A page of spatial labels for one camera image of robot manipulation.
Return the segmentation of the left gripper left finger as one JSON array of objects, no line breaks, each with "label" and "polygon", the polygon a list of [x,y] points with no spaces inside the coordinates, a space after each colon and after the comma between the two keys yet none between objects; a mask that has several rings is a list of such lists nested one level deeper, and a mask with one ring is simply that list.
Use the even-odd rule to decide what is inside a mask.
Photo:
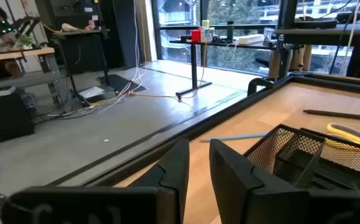
[{"label": "left gripper left finger", "polygon": [[187,197],[190,146],[179,140],[147,172],[129,184],[137,189],[129,223],[183,223]]}]

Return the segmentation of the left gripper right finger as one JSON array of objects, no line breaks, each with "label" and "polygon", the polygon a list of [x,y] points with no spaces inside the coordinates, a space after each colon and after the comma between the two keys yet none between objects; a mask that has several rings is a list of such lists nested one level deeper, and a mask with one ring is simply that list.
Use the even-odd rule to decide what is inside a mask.
[{"label": "left gripper right finger", "polygon": [[305,223],[309,193],[270,174],[217,139],[210,174],[222,223]]}]

